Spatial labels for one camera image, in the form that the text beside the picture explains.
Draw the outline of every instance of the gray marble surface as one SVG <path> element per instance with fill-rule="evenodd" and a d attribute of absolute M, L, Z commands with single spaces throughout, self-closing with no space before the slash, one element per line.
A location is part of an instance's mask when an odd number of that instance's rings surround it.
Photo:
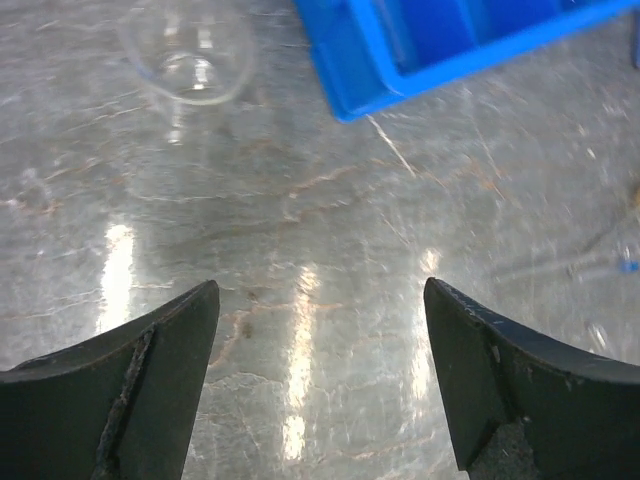
<path fill-rule="evenodd" d="M 0 2 L 0 368 L 213 278 L 185 479 L 449 480 L 466 475 L 428 276 L 640 365 L 640 276 L 495 280 L 624 216 L 640 180 L 628 18 L 340 125 L 292 4 L 238 4 L 255 81 L 210 134 L 169 145 L 114 31 L 124 2 Z"/>

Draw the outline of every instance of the clear plastic cup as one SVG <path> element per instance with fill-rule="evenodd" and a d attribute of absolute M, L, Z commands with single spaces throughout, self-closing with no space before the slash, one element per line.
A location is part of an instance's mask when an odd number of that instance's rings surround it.
<path fill-rule="evenodd" d="M 118 33 L 171 126 L 170 141 L 185 129 L 213 128 L 253 74 L 251 30 L 232 0 L 141 0 Z"/>

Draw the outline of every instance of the transparent cup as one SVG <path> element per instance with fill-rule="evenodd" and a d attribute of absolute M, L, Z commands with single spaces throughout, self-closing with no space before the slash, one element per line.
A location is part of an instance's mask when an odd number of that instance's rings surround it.
<path fill-rule="evenodd" d="M 215 128 L 253 75 L 251 30 L 233 0 L 141 0 L 118 34 L 173 143 L 184 130 Z"/>

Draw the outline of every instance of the brown stain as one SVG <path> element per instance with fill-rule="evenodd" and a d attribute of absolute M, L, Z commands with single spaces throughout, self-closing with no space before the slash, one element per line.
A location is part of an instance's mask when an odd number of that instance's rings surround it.
<path fill-rule="evenodd" d="M 242 336 L 244 338 L 251 338 L 253 336 L 253 325 L 249 322 L 242 324 Z"/>

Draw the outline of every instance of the blue plastic bin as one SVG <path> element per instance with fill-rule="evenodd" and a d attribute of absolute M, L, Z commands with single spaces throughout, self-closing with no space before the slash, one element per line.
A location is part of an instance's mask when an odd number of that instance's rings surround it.
<path fill-rule="evenodd" d="M 344 122 L 640 7 L 640 0 L 295 3 L 329 103 Z"/>

